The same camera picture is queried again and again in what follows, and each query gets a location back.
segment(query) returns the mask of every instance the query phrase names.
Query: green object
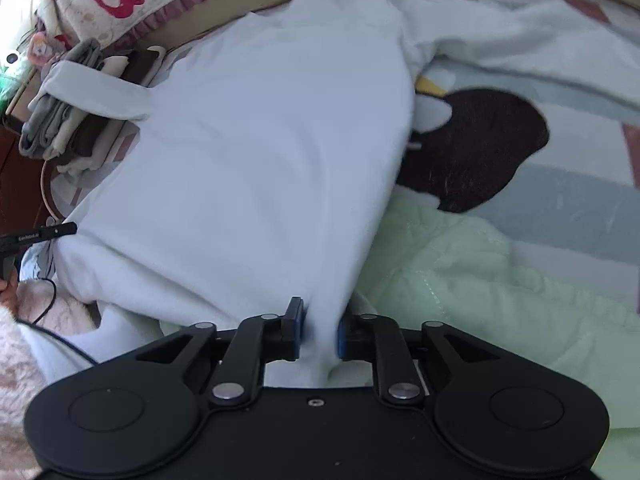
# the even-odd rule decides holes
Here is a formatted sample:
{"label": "green object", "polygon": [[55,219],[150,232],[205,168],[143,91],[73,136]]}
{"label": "green object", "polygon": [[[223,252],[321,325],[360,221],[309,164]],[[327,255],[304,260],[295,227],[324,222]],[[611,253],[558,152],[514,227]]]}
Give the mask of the green object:
{"label": "green object", "polygon": [[640,319],[631,309],[512,266],[510,241],[482,219],[399,196],[356,290],[402,327],[440,320],[587,384],[612,428],[594,470],[638,480]]}

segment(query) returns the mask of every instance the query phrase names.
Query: circular cover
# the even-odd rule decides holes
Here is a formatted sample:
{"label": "circular cover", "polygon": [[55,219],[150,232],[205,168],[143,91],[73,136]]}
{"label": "circular cover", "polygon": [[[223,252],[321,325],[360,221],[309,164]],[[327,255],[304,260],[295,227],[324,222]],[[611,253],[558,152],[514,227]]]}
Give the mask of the circular cover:
{"label": "circular cover", "polygon": [[193,433],[196,400],[169,367],[100,366],[52,384],[31,403],[25,433],[42,465],[70,476],[133,476]]}
{"label": "circular cover", "polygon": [[457,452],[500,474],[561,475],[599,452],[609,417],[590,389],[523,362],[473,364],[441,391],[440,432]]}

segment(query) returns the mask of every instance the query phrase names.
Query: brown folded garment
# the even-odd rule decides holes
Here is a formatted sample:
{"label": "brown folded garment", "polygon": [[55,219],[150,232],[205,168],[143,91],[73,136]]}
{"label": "brown folded garment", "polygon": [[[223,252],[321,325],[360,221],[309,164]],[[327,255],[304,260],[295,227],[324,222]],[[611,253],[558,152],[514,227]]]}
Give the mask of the brown folded garment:
{"label": "brown folded garment", "polygon": [[[129,64],[122,73],[121,79],[139,85],[142,83],[160,53],[156,50],[137,50],[129,54]],[[68,164],[76,156],[91,156],[94,144],[101,131],[109,122],[106,117],[87,115],[69,140],[65,153],[56,163],[59,166]]]}

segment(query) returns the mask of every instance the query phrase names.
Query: stack of folded clothes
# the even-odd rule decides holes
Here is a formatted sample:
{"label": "stack of folded clothes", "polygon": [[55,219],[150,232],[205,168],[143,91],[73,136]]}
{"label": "stack of folded clothes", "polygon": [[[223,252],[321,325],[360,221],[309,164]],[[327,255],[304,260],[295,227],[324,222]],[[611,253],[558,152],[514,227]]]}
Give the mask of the stack of folded clothes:
{"label": "stack of folded clothes", "polygon": [[[166,51],[160,46],[134,51],[128,56],[104,58],[97,40],[85,40],[62,59],[148,86],[158,72]],[[54,160],[61,173],[97,170],[104,163],[124,121],[88,114],[46,93],[45,77],[40,92],[28,108],[30,119],[22,127],[20,153],[29,158]]]}

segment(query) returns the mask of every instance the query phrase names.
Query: hand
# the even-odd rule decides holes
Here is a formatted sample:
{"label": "hand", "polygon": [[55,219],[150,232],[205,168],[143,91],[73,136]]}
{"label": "hand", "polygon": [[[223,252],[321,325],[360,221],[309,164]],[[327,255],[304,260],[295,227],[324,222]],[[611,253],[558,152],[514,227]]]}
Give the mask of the hand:
{"label": "hand", "polygon": [[0,307],[8,308],[15,316],[18,314],[18,271],[12,270],[9,282],[0,280]]}

